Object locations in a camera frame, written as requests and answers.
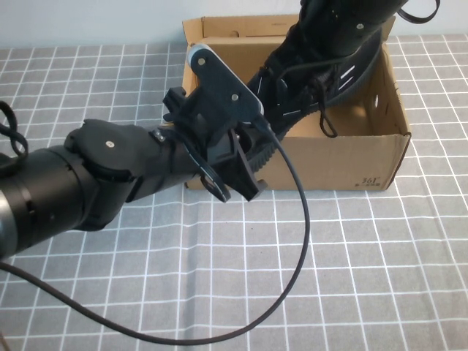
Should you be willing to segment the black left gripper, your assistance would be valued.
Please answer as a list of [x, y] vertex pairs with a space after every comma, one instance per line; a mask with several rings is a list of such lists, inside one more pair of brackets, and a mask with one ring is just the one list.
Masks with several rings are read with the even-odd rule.
[[184, 146], [206, 190], [222, 202], [231, 198], [227, 181], [216, 169], [228, 162], [233, 162], [229, 186], [247, 201], [266, 190], [266, 182], [255, 178], [235, 133], [237, 120], [213, 95], [203, 89], [187, 94], [179, 86], [170, 88], [162, 102], [168, 113], [163, 116], [160, 133]]

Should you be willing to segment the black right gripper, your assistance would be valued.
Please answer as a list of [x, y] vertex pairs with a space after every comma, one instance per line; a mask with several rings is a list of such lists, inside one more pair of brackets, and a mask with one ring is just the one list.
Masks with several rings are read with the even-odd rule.
[[340, 1], [301, 1], [296, 25], [298, 52], [305, 62], [338, 59], [332, 48], [332, 31], [336, 26]]

